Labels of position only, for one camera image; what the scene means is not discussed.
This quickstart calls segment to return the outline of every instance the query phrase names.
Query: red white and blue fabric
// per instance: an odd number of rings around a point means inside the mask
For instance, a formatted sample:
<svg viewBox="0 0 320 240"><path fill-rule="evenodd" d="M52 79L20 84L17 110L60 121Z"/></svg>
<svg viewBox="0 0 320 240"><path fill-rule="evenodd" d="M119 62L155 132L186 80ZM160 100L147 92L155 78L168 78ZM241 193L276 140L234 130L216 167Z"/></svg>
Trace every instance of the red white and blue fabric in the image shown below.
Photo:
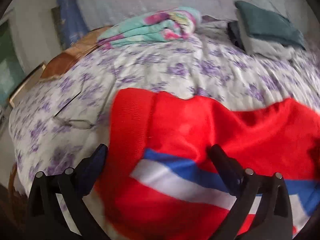
<svg viewBox="0 0 320 240"><path fill-rule="evenodd" d="M130 239L206 240L236 200L207 157L217 143L244 168L283 174L296 234L320 202L319 139L319 115L291 98L232 112L201 96L125 89L113 104L109 156L96 187L105 215Z"/></svg>

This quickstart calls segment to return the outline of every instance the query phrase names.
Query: folded clothes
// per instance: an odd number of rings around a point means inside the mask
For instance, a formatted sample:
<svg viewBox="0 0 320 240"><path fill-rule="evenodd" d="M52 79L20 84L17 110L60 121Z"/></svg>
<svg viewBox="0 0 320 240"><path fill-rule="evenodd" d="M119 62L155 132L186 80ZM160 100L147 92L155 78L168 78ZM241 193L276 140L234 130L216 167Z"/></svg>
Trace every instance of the folded clothes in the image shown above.
<svg viewBox="0 0 320 240"><path fill-rule="evenodd" d="M305 49L302 33L287 18L244 1L236 1L235 6L249 37Z"/></svg>
<svg viewBox="0 0 320 240"><path fill-rule="evenodd" d="M233 45L235 45L236 47L238 47L242 50L245 50L243 43L241 41L241 38L240 38L238 21L229 22L228 27L227 27L227 31L228 31L228 36L229 36L230 40L232 41Z"/></svg>
<svg viewBox="0 0 320 240"><path fill-rule="evenodd" d="M133 43L182 40L194 32L200 21L200 12L189 7L147 13L108 29L98 37L98 44L112 49Z"/></svg>
<svg viewBox="0 0 320 240"><path fill-rule="evenodd" d="M294 48L292 46L284 47L279 42L263 41L249 37L245 31L244 23L239 11L236 13L238 22L237 28L240 35L241 43L248 55L261 54L267 58L274 60L289 60L292 58Z"/></svg>

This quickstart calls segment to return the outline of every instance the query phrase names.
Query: metal screw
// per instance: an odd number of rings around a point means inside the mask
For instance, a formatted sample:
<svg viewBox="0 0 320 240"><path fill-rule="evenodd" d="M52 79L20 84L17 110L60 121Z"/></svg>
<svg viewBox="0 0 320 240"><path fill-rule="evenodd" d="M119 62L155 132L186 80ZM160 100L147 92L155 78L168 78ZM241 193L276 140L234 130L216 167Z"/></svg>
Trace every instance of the metal screw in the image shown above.
<svg viewBox="0 0 320 240"><path fill-rule="evenodd" d="M276 177L277 177L278 179L282 179L282 174L281 174L280 172L276 172Z"/></svg>
<svg viewBox="0 0 320 240"><path fill-rule="evenodd" d="M37 177L37 178L41 178L42 175L43 175L43 172L42 172L42 171L38 171L38 172L36 173L36 177Z"/></svg>
<svg viewBox="0 0 320 240"><path fill-rule="evenodd" d="M65 174L67 175L70 175L73 173L73 168L67 168L65 171L64 171Z"/></svg>
<svg viewBox="0 0 320 240"><path fill-rule="evenodd" d="M253 169L250 169L250 168L246 168L245 169L245 173L248 174L248 175L253 175L254 174Z"/></svg>

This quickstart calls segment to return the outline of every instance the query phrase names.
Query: white stripe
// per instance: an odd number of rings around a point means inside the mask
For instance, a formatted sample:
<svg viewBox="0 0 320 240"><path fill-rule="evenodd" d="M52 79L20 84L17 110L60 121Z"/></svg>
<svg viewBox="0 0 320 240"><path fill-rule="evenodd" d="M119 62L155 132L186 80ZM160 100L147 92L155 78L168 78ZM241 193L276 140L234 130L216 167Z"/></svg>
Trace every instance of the white stripe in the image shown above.
<svg viewBox="0 0 320 240"><path fill-rule="evenodd" d="M304 211L298 195L290 195L289 198L292 209L292 222L297 232L299 232L308 222L309 216Z"/></svg>
<svg viewBox="0 0 320 240"><path fill-rule="evenodd" d="M152 160L142 159L132 171L132 178L141 184L176 199L206 203L230 210L236 201L235 196L217 189L205 188L185 180L172 172L167 166ZM300 231L308 221L298 195L290 195L293 225ZM261 197L256 196L249 214L257 212Z"/></svg>

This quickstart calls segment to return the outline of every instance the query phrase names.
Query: blue stripe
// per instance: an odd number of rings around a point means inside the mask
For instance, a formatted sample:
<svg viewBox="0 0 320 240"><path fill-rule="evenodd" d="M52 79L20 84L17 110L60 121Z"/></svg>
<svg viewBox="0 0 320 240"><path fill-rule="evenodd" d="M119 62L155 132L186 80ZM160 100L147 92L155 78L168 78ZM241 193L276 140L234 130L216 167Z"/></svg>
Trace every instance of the blue stripe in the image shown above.
<svg viewBox="0 0 320 240"><path fill-rule="evenodd" d="M202 187L228 192L219 174L201 170L193 160L166 153L158 153L150 148L145 150L144 159L162 163L181 178ZM312 215L320 202L320 184L313 180L285 179L284 181L289 195L298 194L305 212L309 216Z"/></svg>

